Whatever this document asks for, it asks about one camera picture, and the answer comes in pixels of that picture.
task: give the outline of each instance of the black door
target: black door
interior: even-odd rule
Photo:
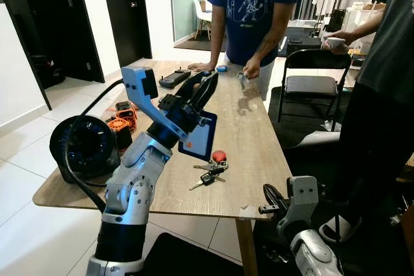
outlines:
[[[27,0],[45,51],[66,76],[104,82],[84,0]]]
[[[152,58],[145,0],[106,0],[120,66]]]

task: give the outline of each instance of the desk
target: desk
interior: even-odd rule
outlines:
[[[141,59],[132,67],[152,67],[158,81],[161,76],[189,64]],[[258,91],[256,88],[242,91],[237,79],[238,70],[239,67],[234,65],[228,72],[219,73],[217,89],[205,107],[206,111],[218,115],[213,150],[222,149],[227,153],[229,168],[221,175],[225,182],[217,181],[208,187],[188,191],[202,174],[199,169],[192,168],[201,161],[179,153],[175,147],[174,155],[157,182],[150,212],[234,218],[245,274],[257,275],[250,219],[268,218],[257,211],[258,206],[266,204],[263,184],[273,184],[287,196],[286,179],[290,171]],[[176,90],[166,90],[158,85],[159,96]],[[115,102],[120,100],[126,100],[125,91]],[[102,118],[110,114],[105,111]],[[139,111],[134,138],[150,124],[151,120]],[[95,190],[103,197],[103,189]],[[58,170],[39,188],[33,202],[39,206],[95,208],[77,186],[63,181]]]

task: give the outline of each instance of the table leg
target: table leg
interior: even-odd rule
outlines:
[[[252,221],[248,219],[235,219],[241,260],[245,276],[257,276],[256,251],[254,249]]]

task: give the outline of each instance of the white chair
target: white chair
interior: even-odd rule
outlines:
[[[199,34],[199,31],[202,30],[202,27],[204,25],[207,26],[207,35],[208,39],[210,40],[210,31],[212,29],[212,13],[211,12],[203,12],[201,9],[200,1],[193,0],[195,5],[195,13],[197,14],[197,17],[200,19],[199,27],[197,31],[195,32],[194,39],[197,39],[197,36]]]

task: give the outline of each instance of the person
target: person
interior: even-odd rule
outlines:
[[[382,13],[351,33],[331,34],[350,45],[376,31],[340,134],[341,169],[331,189],[334,201],[347,202],[339,217],[340,242],[355,233],[362,215],[383,202],[414,151],[414,0],[377,1],[386,3]],[[335,242],[334,218],[319,231]]]
[[[284,36],[296,0],[208,0],[213,5],[209,63],[188,66],[194,71],[215,69],[227,26],[225,61],[243,66],[248,79],[266,99],[277,47]]]

